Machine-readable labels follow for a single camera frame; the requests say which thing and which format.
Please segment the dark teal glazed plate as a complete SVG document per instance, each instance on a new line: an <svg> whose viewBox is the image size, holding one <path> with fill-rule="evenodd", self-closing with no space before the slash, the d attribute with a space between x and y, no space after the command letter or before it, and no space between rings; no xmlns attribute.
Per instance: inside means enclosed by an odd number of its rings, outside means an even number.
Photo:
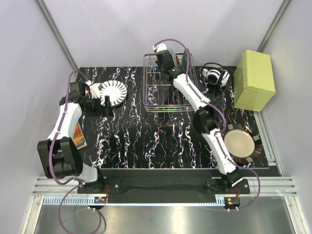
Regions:
<svg viewBox="0 0 312 234"><path fill-rule="evenodd" d="M192 66L192 56L191 56L189 49L186 49L183 52L183 56L181 60L181 67L182 67L183 72L185 74L189 73L191 66Z"/></svg>

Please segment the white blue striped plate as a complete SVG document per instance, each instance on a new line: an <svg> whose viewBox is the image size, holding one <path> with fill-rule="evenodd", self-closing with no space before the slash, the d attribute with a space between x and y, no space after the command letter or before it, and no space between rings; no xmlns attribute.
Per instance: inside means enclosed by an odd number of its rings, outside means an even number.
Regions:
<svg viewBox="0 0 312 234"><path fill-rule="evenodd" d="M99 93L101 105L105 104L105 96L109 96L112 107L119 106L127 97L127 88L124 83L118 80L109 80L100 84Z"/></svg>

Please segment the light blue plate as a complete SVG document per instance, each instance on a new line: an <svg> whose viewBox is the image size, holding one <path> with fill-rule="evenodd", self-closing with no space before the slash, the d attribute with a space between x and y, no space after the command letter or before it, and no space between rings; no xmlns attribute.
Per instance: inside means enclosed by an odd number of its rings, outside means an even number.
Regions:
<svg viewBox="0 0 312 234"><path fill-rule="evenodd" d="M173 49L169 49L169 52L173 58L173 61L174 61L174 64L175 66L180 66L180 61L179 61L179 58L178 56L176 55L176 53L173 51Z"/></svg>

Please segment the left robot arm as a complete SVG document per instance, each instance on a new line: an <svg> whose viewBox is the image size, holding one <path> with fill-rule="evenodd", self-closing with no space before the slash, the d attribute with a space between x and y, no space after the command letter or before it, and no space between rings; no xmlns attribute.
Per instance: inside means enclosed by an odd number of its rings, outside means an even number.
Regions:
<svg viewBox="0 0 312 234"><path fill-rule="evenodd" d="M101 105L99 83L72 82L67 86L66 96L59 101L59 116L53 131L46 140L37 144L44 174L59 185L63 178L88 184L94 193L105 188L101 172L95 167L84 164L74 144L76 125L82 114L89 117L112 116L109 96Z"/></svg>

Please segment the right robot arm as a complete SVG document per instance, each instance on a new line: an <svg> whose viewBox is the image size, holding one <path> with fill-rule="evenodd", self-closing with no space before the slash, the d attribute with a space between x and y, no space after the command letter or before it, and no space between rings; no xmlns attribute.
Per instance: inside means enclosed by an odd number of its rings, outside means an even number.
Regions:
<svg viewBox="0 0 312 234"><path fill-rule="evenodd" d="M175 64L168 49L155 49L155 54L161 76L172 82L195 111L193 127L207 141L217 160L223 191L233 193L238 189L242 176L239 175L236 164L225 146L217 123L218 117L224 116L193 84L188 77L188 72Z"/></svg>

